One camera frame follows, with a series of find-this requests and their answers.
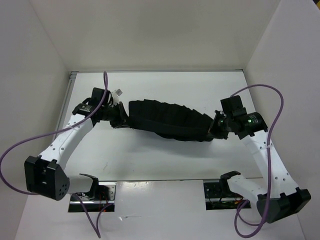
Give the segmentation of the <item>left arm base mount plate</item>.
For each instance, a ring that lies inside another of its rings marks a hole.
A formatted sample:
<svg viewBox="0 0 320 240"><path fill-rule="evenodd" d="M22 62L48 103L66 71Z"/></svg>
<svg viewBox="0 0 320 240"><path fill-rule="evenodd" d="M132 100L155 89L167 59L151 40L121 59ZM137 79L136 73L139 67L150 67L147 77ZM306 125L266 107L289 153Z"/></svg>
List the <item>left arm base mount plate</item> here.
<svg viewBox="0 0 320 240"><path fill-rule="evenodd" d="M72 181L68 190L68 212L83 213L82 205L89 213L114 212L116 190L115 181L100 181L97 178Z"/></svg>

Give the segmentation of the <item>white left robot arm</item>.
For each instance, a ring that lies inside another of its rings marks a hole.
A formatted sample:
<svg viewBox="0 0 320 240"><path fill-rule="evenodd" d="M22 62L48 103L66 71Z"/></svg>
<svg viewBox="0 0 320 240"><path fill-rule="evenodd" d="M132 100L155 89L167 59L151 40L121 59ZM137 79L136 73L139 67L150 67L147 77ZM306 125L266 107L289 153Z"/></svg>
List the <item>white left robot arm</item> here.
<svg viewBox="0 0 320 240"><path fill-rule="evenodd" d="M38 194L60 201L67 194L83 194L88 200L99 196L99 179L89 174L68 177L64 169L69 158L82 139L100 121L109 121L113 127L121 126L128 118L123 103L102 105L98 109L85 103L72 111L66 131L37 157L29 156L24 162L26 188Z"/></svg>

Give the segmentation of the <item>black pleated skirt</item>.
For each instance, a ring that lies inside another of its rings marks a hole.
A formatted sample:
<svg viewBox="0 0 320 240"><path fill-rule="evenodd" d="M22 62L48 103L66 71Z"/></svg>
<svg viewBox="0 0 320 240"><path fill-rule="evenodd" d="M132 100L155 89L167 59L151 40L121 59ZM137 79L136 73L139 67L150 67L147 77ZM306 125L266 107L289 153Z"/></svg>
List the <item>black pleated skirt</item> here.
<svg viewBox="0 0 320 240"><path fill-rule="evenodd" d="M213 118L184 105L157 100L132 100L129 112L120 114L123 121L135 130L152 132L162 138L182 142L211 142Z"/></svg>

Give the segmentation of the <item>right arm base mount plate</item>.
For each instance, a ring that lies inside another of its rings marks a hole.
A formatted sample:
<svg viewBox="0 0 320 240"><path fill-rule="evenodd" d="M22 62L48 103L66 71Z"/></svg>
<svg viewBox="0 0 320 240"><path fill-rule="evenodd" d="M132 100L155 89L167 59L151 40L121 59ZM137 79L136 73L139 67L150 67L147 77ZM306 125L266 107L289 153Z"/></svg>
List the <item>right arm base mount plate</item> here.
<svg viewBox="0 0 320 240"><path fill-rule="evenodd" d="M207 211L234 210L246 200L237 193L222 189L217 179L204 181L203 190Z"/></svg>

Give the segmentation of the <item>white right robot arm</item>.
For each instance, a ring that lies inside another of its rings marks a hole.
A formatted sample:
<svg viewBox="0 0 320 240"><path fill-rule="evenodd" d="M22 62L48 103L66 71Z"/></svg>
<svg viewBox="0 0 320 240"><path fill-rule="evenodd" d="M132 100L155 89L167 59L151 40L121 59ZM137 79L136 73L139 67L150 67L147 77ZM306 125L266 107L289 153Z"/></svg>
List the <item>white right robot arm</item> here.
<svg viewBox="0 0 320 240"><path fill-rule="evenodd" d="M215 112L211 132L218 139L234 133L252 154L266 183L266 188L245 178L238 171L224 173L219 179L219 191L229 197L233 193L255 205L264 223L298 213L310 200L308 189L300 188L283 164L271 141L271 129L257 113L240 111Z"/></svg>

